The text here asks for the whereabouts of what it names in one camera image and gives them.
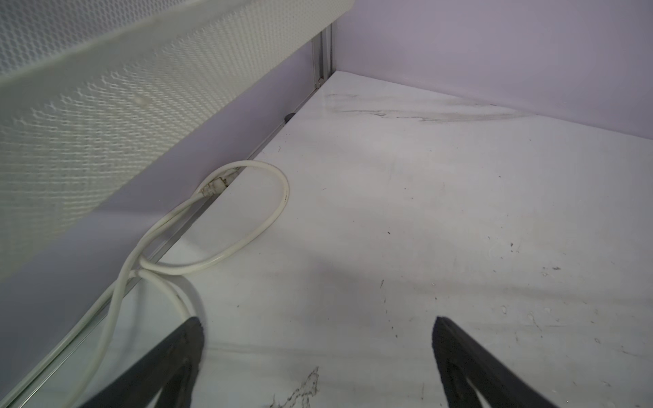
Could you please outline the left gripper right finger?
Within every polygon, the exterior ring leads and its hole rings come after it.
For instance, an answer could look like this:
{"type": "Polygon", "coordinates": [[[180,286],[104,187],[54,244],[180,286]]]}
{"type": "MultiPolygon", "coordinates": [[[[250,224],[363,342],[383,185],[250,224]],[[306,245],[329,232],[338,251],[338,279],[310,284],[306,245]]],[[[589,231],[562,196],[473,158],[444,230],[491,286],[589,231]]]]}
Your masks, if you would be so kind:
{"type": "Polygon", "coordinates": [[[432,331],[432,349],[450,407],[555,408],[516,376],[453,320],[439,316],[432,331]]]}

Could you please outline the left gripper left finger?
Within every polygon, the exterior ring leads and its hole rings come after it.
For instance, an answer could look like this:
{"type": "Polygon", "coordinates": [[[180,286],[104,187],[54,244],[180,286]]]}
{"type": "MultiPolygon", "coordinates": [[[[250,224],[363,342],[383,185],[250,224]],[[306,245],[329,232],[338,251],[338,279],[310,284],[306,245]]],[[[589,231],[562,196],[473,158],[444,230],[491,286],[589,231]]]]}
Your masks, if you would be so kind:
{"type": "Polygon", "coordinates": [[[189,407],[205,336],[191,317],[84,407],[189,407]]]}

